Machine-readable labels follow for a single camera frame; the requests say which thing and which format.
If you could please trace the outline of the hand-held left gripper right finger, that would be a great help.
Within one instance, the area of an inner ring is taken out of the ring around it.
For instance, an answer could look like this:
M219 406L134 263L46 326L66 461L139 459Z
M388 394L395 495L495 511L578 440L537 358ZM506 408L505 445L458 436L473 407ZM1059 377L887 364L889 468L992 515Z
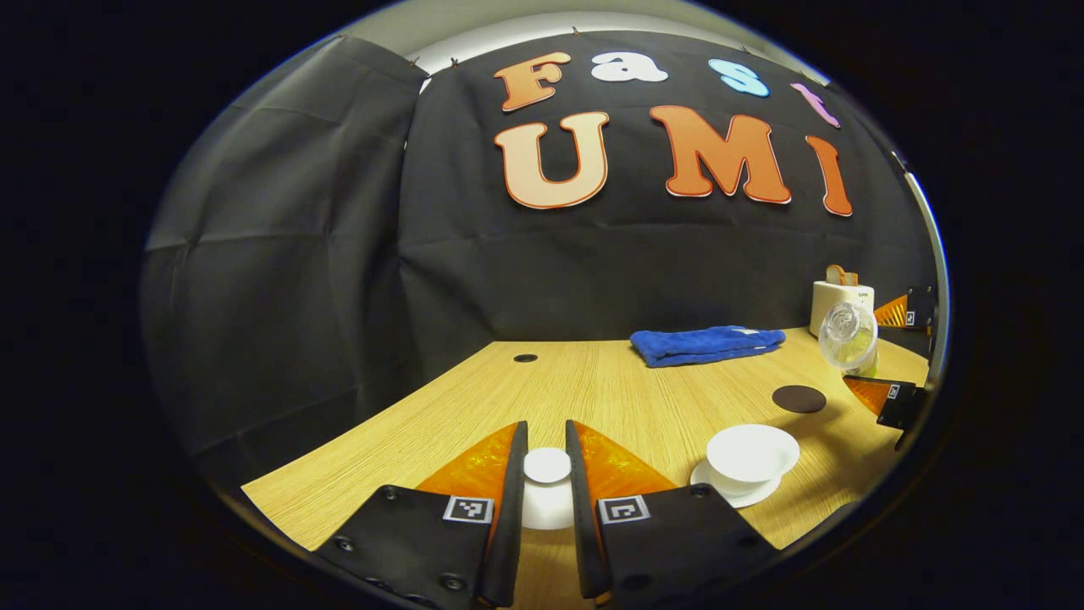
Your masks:
M708 605L780 551L707 483L678 486L609 437L567 420L579 587L599 605Z

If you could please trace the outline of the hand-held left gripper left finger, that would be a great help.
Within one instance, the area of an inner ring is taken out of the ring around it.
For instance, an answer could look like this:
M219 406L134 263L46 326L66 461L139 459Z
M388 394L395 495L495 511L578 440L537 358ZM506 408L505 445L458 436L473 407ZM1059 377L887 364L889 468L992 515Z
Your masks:
M418 486L379 486L317 555L406 609L511 607L528 428L485 436Z

